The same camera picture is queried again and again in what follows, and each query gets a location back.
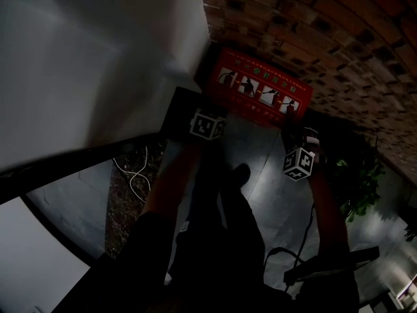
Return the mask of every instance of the black shoe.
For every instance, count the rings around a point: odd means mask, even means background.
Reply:
[[[250,169],[247,164],[240,164],[231,172],[231,182],[233,185],[242,188],[250,178]]]

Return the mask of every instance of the black pants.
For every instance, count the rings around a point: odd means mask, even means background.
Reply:
[[[218,156],[203,156],[195,178],[188,229],[177,236],[169,270],[173,283],[215,286],[263,284],[265,245],[248,201]],[[227,229],[217,205],[220,191]]]

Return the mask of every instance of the white cable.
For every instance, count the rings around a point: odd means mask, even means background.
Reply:
[[[146,167],[146,164],[147,164],[147,161],[148,161],[148,147],[147,146],[145,146],[145,150],[146,150],[146,154],[145,154],[145,164],[143,165],[143,167],[142,167],[142,169],[140,169],[138,172],[134,172],[134,171],[127,171],[127,170],[123,170],[118,164],[117,164],[117,161],[116,161],[116,159],[114,159],[113,158],[113,161],[115,162],[115,164],[116,164],[116,166],[118,167],[118,169],[120,169],[121,171],[123,171],[124,173],[127,173],[127,174],[133,174],[133,176],[132,176],[132,178],[129,180],[129,185],[130,185],[130,188],[132,189],[132,191],[133,191],[133,193],[137,196],[137,198],[139,198],[143,203],[146,203],[146,201],[144,201],[144,200],[142,200],[140,197],[139,197],[139,195],[138,194],[136,194],[136,191],[133,189],[133,187],[132,187],[132,180],[136,177],[136,176],[142,176],[145,180],[146,180],[146,182],[148,182],[148,187],[149,187],[149,191],[151,191],[151,184],[149,183],[149,180],[148,180],[148,178],[146,177],[146,176],[144,176],[144,175],[142,175],[142,174],[140,174],[140,172],[141,171],[143,171],[144,169],[145,169],[145,167]]]

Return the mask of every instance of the brick wall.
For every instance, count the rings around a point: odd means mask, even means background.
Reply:
[[[203,0],[212,41],[314,88],[417,183],[417,0]]]

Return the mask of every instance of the red sign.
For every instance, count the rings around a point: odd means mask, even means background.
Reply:
[[[303,117],[313,88],[258,59],[224,48],[205,92],[231,111],[282,127],[288,117],[295,121]]]

